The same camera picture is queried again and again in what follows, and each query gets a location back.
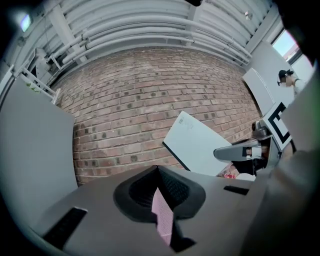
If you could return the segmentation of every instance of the window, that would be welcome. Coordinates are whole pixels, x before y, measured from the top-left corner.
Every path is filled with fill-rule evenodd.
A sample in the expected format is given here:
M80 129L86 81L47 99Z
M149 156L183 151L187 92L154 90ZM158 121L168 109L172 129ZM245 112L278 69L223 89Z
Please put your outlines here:
M272 46L290 65L302 55L298 44L285 29L275 38Z

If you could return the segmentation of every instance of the person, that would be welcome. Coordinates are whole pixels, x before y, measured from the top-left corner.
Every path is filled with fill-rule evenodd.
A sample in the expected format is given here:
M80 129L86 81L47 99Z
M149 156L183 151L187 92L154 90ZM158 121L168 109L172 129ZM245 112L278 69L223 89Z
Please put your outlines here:
M295 78L293 74L294 72L291 71L290 69L287 71L280 70L279 71L280 82L278 81L278 85L282 87L293 87L294 95L297 96L305 87L305 82L299 78Z

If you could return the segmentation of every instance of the white wall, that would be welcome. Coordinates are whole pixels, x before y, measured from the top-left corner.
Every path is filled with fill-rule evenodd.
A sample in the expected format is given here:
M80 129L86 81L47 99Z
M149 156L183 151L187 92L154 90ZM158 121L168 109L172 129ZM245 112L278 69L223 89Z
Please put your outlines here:
M0 190L8 209L32 229L50 206L77 189L75 118L18 78L0 111Z
M0 81L4 78L9 68L10 67L3 60L0 60Z
M284 98L286 95L280 93L281 89L277 84L278 75L280 70L292 70L292 67L270 43L265 41L261 41L251 54L252 60L249 65L244 66L244 69L246 71L250 68L255 69L269 89L273 99L285 104L286 100Z
M295 63L293 63L292 68L296 77L305 82L307 82L313 74L313 67L305 55L302 55Z

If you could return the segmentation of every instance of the white board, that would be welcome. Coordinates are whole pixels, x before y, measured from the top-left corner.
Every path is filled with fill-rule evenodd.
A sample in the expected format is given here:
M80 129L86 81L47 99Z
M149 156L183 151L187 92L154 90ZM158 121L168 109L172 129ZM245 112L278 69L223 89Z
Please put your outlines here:
M230 163L216 159L214 150L231 144L183 111L163 142L177 160L191 172L216 176Z
M262 125L265 125L272 133L281 150L283 150L292 139L285 123L281 119L281 115L285 110L286 106L282 102L278 102L272 106L260 121Z
M247 73L242 77L246 84L249 86L256 102L259 105L262 115L265 115L269 109L275 104L275 100L272 97L265 82L253 68L250 68Z

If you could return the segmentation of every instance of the red object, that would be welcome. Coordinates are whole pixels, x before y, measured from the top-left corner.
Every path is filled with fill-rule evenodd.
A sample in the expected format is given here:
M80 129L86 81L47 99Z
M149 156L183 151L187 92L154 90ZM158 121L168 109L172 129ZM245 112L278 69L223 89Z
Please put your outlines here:
M231 173L224 174L224 177L227 178L227 179L235 179L236 178L236 176L234 174L231 174Z

